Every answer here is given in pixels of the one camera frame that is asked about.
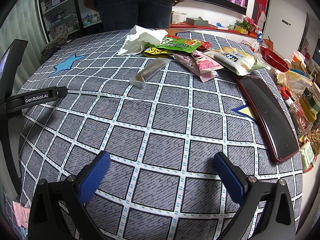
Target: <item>pink snack package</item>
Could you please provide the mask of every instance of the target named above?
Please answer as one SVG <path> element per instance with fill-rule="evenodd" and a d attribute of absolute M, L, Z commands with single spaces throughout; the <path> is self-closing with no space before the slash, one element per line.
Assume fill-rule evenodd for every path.
<path fill-rule="evenodd" d="M 196 61 L 194 60 L 193 57 L 190 56 L 188 53 L 178 53 L 172 55 L 174 59 L 181 63 L 183 66 L 185 66 L 188 70 L 190 70 L 193 74 L 197 75 L 203 83 L 214 79 L 218 76 L 218 73 L 216 71 L 210 71 L 201 74 L 198 65 L 196 64 Z"/>
<path fill-rule="evenodd" d="M 201 74 L 223 68 L 223 66 L 221 66 L 218 62 L 214 61 L 212 58 L 198 50 L 191 52 L 191 56 L 196 61 Z"/>
<path fill-rule="evenodd" d="M 12 201 L 12 203 L 18 226 L 28 229 L 30 208 L 23 207 L 15 201 Z"/>

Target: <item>yellow snack package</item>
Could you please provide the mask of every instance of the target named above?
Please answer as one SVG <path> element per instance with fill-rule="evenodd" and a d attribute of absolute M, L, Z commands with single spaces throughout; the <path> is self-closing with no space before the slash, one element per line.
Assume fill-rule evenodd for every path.
<path fill-rule="evenodd" d="M 215 49 L 214 51 L 225 55 L 227 59 L 233 61 L 237 65 L 238 73 L 236 74 L 239 74 L 241 72 L 250 72 L 266 67 L 255 56 L 246 53 L 240 49 L 235 49 L 232 47 L 223 47 L 221 49 Z"/>
<path fill-rule="evenodd" d="M 162 49 L 156 47 L 148 47 L 144 51 L 143 55 L 146 57 L 161 57 L 161 58 L 168 58 L 170 55 L 176 54 L 179 51 L 177 50 L 170 50 L 170 49 Z"/>

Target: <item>pink paper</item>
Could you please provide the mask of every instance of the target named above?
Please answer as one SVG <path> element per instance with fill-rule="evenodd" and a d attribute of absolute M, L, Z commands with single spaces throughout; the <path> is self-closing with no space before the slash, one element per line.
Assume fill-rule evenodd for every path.
<path fill-rule="evenodd" d="M 218 62 L 198 50 L 191 52 L 191 56 L 198 65 L 201 74 L 223 68 L 223 66 L 221 66 Z"/>
<path fill-rule="evenodd" d="M 25 208 L 15 201 L 12 203 L 18 226 L 28 229 L 30 208 Z"/>

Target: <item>door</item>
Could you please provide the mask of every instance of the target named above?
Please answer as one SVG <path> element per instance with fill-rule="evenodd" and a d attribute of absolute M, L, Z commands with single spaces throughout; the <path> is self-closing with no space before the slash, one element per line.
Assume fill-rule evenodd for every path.
<path fill-rule="evenodd" d="M 49 40 L 60 34 L 82 36 L 75 0 L 40 0 L 40 14 Z"/>
<path fill-rule="evenodd" d="M 84 35 L 101 33 L 104 31 L 100 14 L 84 6 L 83 0 L 78 0 L 81 21 L 84 28 Z"/>

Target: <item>tissue box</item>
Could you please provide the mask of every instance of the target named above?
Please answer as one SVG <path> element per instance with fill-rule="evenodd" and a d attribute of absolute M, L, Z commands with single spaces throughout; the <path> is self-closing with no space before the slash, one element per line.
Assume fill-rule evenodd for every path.
<path fill-rule="evenodd" d="M 186 23 L 189 23 L 193 26 L 208 26 L 208 21 L 199 20 L 198 18 L 187 18 Z"/>

